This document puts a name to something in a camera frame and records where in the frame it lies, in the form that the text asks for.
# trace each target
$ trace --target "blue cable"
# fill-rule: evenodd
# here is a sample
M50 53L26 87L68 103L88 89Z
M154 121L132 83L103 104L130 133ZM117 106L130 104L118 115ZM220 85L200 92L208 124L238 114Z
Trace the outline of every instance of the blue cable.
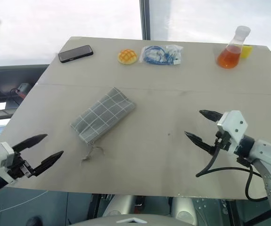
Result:
M162 55L159 56L159 60L155 60L147 56L153 50L157 50L163 53ZM172 65L174 61L174 54L170 55L169 53L166 53L166 51L159 46L149 46L148 48L145 49L143 55L144 55L143 60L148 64L152 65Z

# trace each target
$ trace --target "floor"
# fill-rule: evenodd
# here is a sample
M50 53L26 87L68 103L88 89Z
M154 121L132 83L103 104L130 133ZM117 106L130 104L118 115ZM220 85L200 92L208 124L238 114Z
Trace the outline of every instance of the floor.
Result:
M7 121L0 121L0 133ZM25 226L27 220L40 216L44 226L66 226L84 221L91 194L52 192L6 187L0 191L0 226ZM98 217L109 201L102 200ZM228 226L229 216L218 199L193 199L200 226ZM239 215L248 221L269 210L268 202L237 201ZM142 213L169 215L166 197L148 196ZM258 226L271 226L271 219Z

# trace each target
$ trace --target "orange liquid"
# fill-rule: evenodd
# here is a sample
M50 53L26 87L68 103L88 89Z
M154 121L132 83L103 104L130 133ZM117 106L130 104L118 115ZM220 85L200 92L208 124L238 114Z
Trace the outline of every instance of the orange liquid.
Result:
M241 48L238 46L227 46L218 56L217 64L223 68L233 68L239 63Z

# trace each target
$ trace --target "checkered towel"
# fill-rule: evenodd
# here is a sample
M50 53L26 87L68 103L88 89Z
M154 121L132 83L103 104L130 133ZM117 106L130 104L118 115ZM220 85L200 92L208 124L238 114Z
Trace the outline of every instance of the checkered towel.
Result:
M87 145L93 145L134 108L135 103L113 87L102 99L81 114L71 126Z

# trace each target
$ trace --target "window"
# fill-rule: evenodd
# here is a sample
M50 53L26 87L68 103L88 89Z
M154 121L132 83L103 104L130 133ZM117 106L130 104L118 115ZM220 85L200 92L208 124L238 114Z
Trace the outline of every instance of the window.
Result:
M245 44L271 50L271 1L150 0L152 40L227 43L239 25L252 30Z
M49 64L71 36L142 39L138 0L0 0L0 66Z

